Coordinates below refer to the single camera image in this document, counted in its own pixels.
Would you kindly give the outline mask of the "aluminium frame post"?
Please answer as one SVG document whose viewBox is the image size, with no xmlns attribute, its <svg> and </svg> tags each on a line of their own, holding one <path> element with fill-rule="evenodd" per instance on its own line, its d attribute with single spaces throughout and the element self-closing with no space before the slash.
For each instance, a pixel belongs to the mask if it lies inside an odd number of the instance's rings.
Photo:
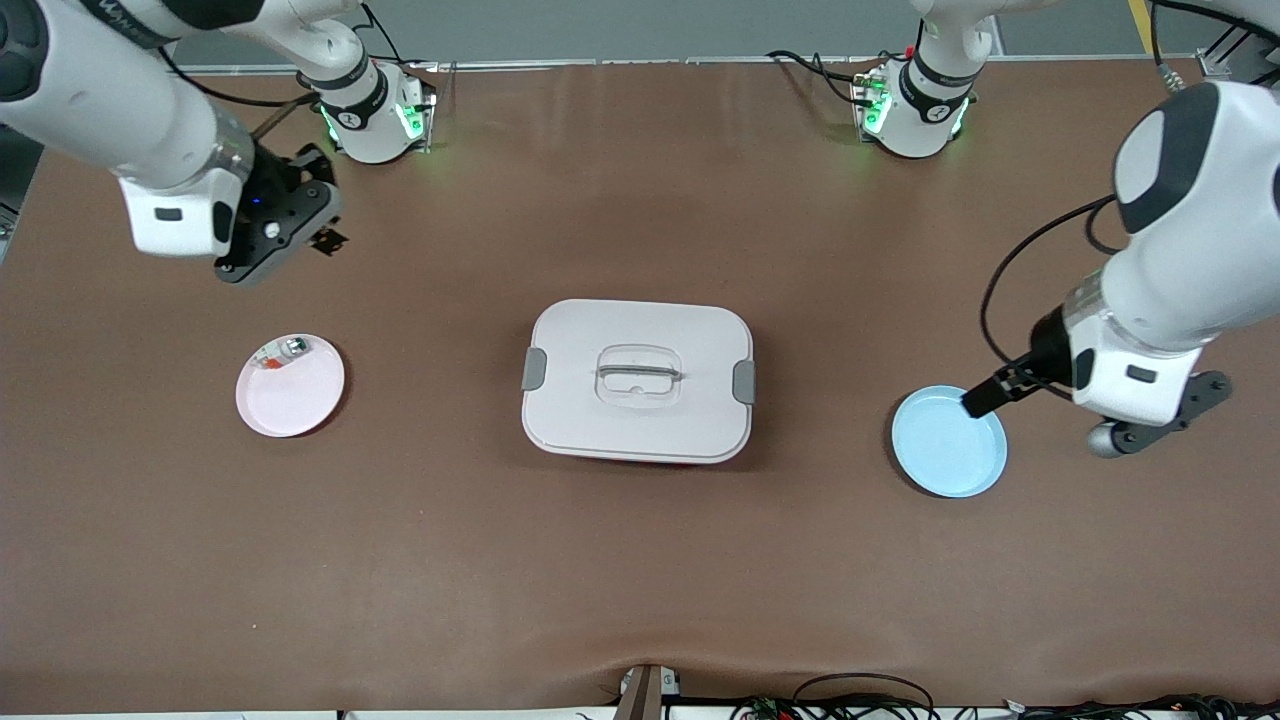
<svg viewBox="0 0 1280 720">
<path fill-rule="evenodd" d="M 1229 27 L 1207 47 L 1198 47 L 1196 60 L 1208 79 L 1267 86 L 1280 82 L 1280 45 L 1247 29 Z"/>
</svg>

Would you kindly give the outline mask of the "pink round plate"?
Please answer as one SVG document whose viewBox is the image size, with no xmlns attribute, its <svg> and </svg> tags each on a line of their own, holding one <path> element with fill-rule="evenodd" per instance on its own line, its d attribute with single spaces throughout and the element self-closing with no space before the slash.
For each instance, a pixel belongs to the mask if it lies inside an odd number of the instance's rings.
<svg viewBox="0 0 1280 720">
<path fill-rule="evenodd" d="M 241 420 L 261 436 L 292 438 L 323 425 L 338 409 L 347 384 L 346 360 L 330 341 L 301 334 L 312 348 L 279 370 L 260 370 L 244 361 L 236 380 Z"/>
</svg>

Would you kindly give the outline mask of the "light blue round plate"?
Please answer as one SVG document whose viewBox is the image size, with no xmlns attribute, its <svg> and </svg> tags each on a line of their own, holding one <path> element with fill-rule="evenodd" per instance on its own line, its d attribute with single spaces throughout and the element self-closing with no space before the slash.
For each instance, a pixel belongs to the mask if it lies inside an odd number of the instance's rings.
<svg viewBox="0 0 1280 720">
<path fill-rule="evenodd" d="M 942 498 L 969 498 L 1004 474 L 1009 441 L 993 414 L 973 418 L 964 389 L 927 386 L 908 395 L 890 423 L 893 457 L 920 489 Z"/>
</svg>

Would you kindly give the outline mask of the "white lidded box grey latches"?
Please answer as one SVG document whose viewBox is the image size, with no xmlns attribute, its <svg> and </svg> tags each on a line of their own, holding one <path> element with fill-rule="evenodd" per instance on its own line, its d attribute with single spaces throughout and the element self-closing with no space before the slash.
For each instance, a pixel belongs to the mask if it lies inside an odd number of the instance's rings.
<svg viewBox="0 0 1280 720">
<path fill-rule="evenodd" d="M 524 430 L 549 454 L 723 462 L 753 429 L 753 334 L 724 307 L 568 299 L 536 319 L 521 389 Z"/>
</svg>

